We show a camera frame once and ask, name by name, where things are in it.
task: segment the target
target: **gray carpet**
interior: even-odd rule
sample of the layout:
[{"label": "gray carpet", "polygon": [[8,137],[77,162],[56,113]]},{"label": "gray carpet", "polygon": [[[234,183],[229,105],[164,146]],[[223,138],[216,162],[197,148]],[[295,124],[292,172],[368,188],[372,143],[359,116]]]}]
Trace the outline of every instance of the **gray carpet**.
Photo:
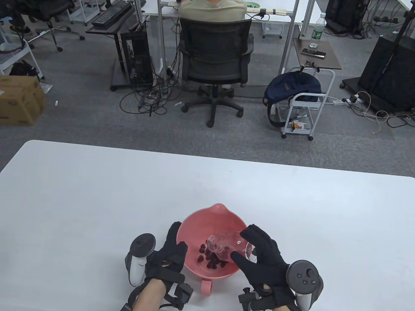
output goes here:
[{"label": "gray carpet", "polygon": [[[388,4],[390,14],[395,1]],[[327,3],[319,1],[324,9]],[[396,15],[402,20],[402,14]],[[28,23],[32,28],[37,24]],[[172,21],[165,20],[166,48],[171,62],[176,49]],[[82,24],[73,29],[84,31]],[[390,33],[395,29],[381,29]],[[249,85],[266,85],[276,75],[284,39],[262,39],[260,24],[253,23],[255,50],[249,65]],[[408,126],[391,129],[358,117],[346,106],[327,105],[317,126],[315,139],[291,135],[280,138],[271,127],[260,99],[234,98],[245,108],[243,118],[232,109],[219,107],[215,126],[206,127],[209,109],[198,107],[187,114],[178,102],[196,98],[184,92],[167,104],[166,115],[132,115],[122,112],[118,103],[127,90],[109,91],[110,74],[116,55],[113,40],[101,35],[86,34],[86,40],[58,33],[63,52],[59,53],[49,37],[35,41],[35,57],[53,84],[47,95],[49,105],[36,125],[30,127],[0,126],[0,170],[26,141],[40,139],[116,148],[139,149],[168,153],[229,158],[248,161],[302,165],[318,168],[415,176],[415,129]],[[338,88],[343,78],[361,74],[376,43],[376,36],[365,40],[323,36],[330,41],[343,65],[331,95],[349,97]],[[290,66],[298,65],[292,51]],[[237,94],[260,96],[264,87],[237,89]],[[124,109],[133,111],[137,103],[127,98]]]}]

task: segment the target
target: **black mesh chair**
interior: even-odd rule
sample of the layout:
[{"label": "black mesh chair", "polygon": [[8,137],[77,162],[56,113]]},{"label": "black mesh chair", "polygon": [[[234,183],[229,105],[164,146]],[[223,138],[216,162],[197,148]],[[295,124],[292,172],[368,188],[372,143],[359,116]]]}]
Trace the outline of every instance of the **black mesh chair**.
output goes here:
[{"label": "black mesh chair", "polygon": [[251,20],[212,23],[181,18],[180,25],[183,80],[212,85],[212,90],[205,86],[198,89],[198,95],[205,94],[207,98],[187,102],[181,110],[187,112],[191,106],[211,105],[208,127],[215,123],[217,105],[238,110],[237,116],[242,118],[241,106],[217,98],[234,96],[232,88],[219,91],[219,85],[240,83],[244,86],[248,81],[248,64],[254,50],[254,37],[249,33]]},{"label": "black mesh chair", "polygon": [[58,46],[56,42],[55,30],[70,34],[76,34],[79,36],[80,40],[85,40],[84,36],[81,36],[79,32],[73,32],[70,27],[61,29],[52,25],[52,17],[57,18],[59,14],[66,12],[67,9],[72,9],[74,7],[75,5],[72,0],[16,0],[16,10],[20,14],[29,16],[31,22],[34,19],[38,19],[41,22],[46,22],[48,25],[48,29],[36,29],[37,36],[28,41],[30,48],[34,48],[33,44],[31,43],[32,41],[50,32],[52,34],[56,49],[59,52],[62,52],[63,49]]}]

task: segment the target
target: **bowl handle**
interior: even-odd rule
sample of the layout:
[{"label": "bowl handle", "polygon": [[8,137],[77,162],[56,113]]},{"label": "bowl handle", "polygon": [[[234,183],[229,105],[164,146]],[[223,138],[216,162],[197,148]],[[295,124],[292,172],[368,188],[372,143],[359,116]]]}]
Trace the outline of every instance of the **bowl handle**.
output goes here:
[{"label": "bowl handle", "polygon": [[210,296],[212,292],[212,281],[208,279],[203,279],[202,283],[200,284],[200,293],[203,296]]}]

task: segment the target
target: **hand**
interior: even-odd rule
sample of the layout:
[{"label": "hand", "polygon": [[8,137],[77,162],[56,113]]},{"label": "hand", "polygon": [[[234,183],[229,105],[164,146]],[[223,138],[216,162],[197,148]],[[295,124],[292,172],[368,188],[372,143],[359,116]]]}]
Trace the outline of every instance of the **hand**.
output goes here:
[{"label": "hand", "polygon": [[294,304],[295,297],[286,280],[289,265],[282,258],[276,241],[256,225],[248,226],[240,234],[255,246],[257,263],[238,252],[232,252],[231,258],[254,290],[261,297],[272,295],[276,308]]},{"label": "hand", "polygon": [[[182,271],[187,253],[187,245],[184,242],[176,243],[177,231],[180,225],[181,222],[179,221],[173,223],[167,233],[163,247],[159,251],[152,252],[147,257],[145,280],[156,279],[162,267],[176,273]],[[163,282],[168,292],[173,283],[165,280]]]}]

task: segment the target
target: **pink bowl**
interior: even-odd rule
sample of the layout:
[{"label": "pink bowl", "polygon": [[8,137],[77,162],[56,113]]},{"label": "pink bowl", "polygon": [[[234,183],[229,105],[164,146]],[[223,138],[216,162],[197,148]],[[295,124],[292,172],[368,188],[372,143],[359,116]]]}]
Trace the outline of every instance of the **pink bowl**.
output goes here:
[{"label": "pink bowl", "polygon": [[230,262],[224,268],[208,269],[206,259],[202,262],[197,261],[201,255],[200,245],[206,244],[206,239],[212,234],[242,231],[246,227],[242,219],[221,203],[196,211],[183,221],[177,232],[177,242],[185,241],[188,246],[184,265],[202,278],[201,294],[209,296],[212,280],[228,277],[239,268]]}]

